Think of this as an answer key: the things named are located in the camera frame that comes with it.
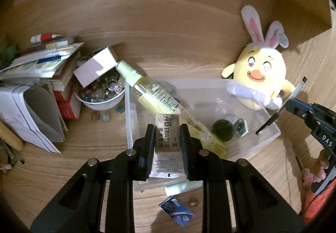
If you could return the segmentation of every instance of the blue packet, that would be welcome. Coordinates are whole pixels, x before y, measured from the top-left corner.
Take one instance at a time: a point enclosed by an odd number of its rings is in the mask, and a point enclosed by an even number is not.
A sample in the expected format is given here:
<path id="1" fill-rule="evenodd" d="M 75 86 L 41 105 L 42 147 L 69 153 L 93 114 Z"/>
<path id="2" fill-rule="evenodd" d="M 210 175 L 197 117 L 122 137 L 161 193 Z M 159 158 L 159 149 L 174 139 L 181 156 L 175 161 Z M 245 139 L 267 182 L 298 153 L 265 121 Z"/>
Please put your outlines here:
<path id="1" fill-rule="evenodd" d="M 185 226 L 195 216 L 175 196 L 165 199 L 159 207 L 180 226 Z"/>

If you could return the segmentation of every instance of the plush toy arm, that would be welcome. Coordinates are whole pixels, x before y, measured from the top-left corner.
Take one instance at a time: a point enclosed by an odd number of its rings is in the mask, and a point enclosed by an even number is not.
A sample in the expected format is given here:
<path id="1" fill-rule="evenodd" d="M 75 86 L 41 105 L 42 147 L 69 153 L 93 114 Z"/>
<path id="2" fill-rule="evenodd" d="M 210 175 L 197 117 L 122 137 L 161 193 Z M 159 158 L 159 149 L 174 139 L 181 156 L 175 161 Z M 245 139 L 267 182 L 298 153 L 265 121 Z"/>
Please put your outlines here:
<path id="1" fill-rule="evenodd" d="M 282 84 L 282 90 L 284 92 L 292 93 L 295 90 L 295 86 L 291 84 L 287 79 Z"/>
<path id="2" fill-rule="evenodd" d="M 233 73 L 233 70 L 235 69 L 235 63 L 230 64 L 229 66 L 225 67 L 222 71 L 222 77 L 227 78 L 229 75 Z"/>

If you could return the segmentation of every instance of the clear plastic bin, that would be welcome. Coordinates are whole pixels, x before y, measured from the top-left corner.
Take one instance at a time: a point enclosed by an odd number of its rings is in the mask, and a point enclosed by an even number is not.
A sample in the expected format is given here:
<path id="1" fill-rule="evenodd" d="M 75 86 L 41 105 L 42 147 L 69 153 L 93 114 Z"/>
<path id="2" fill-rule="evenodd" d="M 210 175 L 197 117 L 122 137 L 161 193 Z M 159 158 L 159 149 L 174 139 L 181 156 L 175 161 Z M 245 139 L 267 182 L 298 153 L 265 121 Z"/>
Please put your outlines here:
<path id="1" fill-rule="evenodd" d="M 226 90 L 228 79 L 155 79 L 164 89 L 178 99 L 198 121 L 202 122 L 209 130 L 212 125 L 222 119 L 224 114 L 235 114 L 238 118 L 246 120 L 248 133 L 240 138 L 226 142 L 228 147 L 228 160 L 236 161 L 239 158 L 254 152 L 266 145 L 280 135 L 280 130 L 275 123 L 264 129 L 260 135 L 255 132 L 264 124 L 269 114 L 265 109 L 252 110 L 245 107 L 235 96 L 230 95 Z M 125 85 L 125 112 L 126 112 L 126 132 L 127 144 L 132 148 L 136 139 L 144 137 L 147 124 L 155 124 L 155 117 L 149 113 L 132 95 L 130 95 L 129 85 Z M 134 183 L 135 190 L 144 190 L 155 184 L 157 180 L 150 179 L 147 182 Z"/>

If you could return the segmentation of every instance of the orange beak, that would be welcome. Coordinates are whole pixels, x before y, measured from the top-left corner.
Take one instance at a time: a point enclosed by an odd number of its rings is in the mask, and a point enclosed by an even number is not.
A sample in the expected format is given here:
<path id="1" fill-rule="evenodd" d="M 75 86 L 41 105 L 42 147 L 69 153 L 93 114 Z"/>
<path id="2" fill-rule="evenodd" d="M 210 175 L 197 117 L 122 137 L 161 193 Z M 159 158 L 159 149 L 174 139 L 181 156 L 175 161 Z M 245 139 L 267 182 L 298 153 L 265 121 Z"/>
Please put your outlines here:
<path id="1" fill-rule="evenodd" d="M 250 80 L 253 80 L 255 82 L 263 82 L 265 80 L 265 76 L 261 74 L 259 70 L 247 71 L 247 76 Z"/>

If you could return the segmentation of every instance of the silver rivet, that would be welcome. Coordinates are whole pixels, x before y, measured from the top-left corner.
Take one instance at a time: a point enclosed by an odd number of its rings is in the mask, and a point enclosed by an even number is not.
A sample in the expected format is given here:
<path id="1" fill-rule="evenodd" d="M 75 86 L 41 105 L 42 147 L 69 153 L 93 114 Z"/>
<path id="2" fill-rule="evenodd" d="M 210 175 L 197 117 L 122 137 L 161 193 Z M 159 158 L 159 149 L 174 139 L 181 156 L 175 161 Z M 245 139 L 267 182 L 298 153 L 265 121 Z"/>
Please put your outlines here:
<path id="1" fill-rule="evenodd" d="M 247 166 L 249 163 L 246 159 L 239 159 L 238 160 L 238 164 L 240 164 L 241 166 L 245 167 Z"/>
<path id="2" fill-rule="evenodd" d="M 209 155 L 209 151 L 206 150 L 206 149 L 201 149 L 198 153 L 201 156 L 208 156 Z"/>
<path id="3" fill-rule="evenodd" d="M 137 151 L 135 149 L 128 149 L 126 150 L 126 154 L 128 156 L 134 156 L 137 153 Z"/>
<path id="4" fill-rule="evenodd" d="M 89 159 L 88 160 L 88 162 L 87 162 L 87 164 L 90 166 L 90 167 L 93 167 L 93 166 L 95 166 L 96 164 L 97 164 L 97 159 L 95 159 L 95 158 L 91 158 L 91 159 Z"/>

